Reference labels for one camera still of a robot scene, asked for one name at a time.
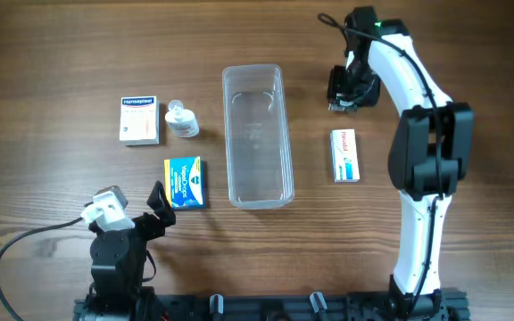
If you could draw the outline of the small white sanitizer bottle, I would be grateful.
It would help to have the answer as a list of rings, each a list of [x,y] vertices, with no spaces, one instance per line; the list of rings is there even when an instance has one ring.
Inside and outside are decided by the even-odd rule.
[[[189,138],[199,134],[200,128],[195,114],[186,109],[180,100],[172,100],[167,106],[165,120],[175,136]]]

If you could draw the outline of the white Panadol box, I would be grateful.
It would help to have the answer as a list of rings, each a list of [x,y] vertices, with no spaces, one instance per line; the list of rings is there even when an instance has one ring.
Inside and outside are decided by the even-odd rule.
[[[360,168],[354,129],[336,129],[330,133],[334,180],[352,183],[360,180]]]

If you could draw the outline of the white Hansaplast plaster box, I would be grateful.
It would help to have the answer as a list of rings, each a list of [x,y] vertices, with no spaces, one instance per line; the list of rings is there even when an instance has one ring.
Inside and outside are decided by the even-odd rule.
[[[156,96],[120,99],[120,134],[125,145],[150,145],[160,142],[160,105]]]

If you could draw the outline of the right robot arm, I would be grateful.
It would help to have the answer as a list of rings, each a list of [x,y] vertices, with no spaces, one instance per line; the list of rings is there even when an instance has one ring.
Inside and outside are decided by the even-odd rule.
[[[377,104],[385,88],[399,114],[387,168],[402,203],[399,257],[388,291],[361,307],[402,320],[456,320],[441,290],[438,266],[443,224],[457,184],[466,176],[474,113],[434,82],[399,19],[380,20],[371,6],[354,8],[338,22],[346,63],[330,72],[329,109],[355,111]]]

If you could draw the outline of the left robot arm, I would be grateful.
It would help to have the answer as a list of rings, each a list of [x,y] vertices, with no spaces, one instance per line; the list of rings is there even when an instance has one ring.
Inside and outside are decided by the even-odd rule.
[[[75,320],[168,320],[169,311],[157,298],[145,277],[147,261],[153,256],[147,243],[163,237],[176,224],[163,184],[157,181],[146,204],[152,209],[139,217],[126,212],[128,200],[112,185],[98,191],[80,214],[95,233],[89,254],[92,284],[84,300],[75,302]]]

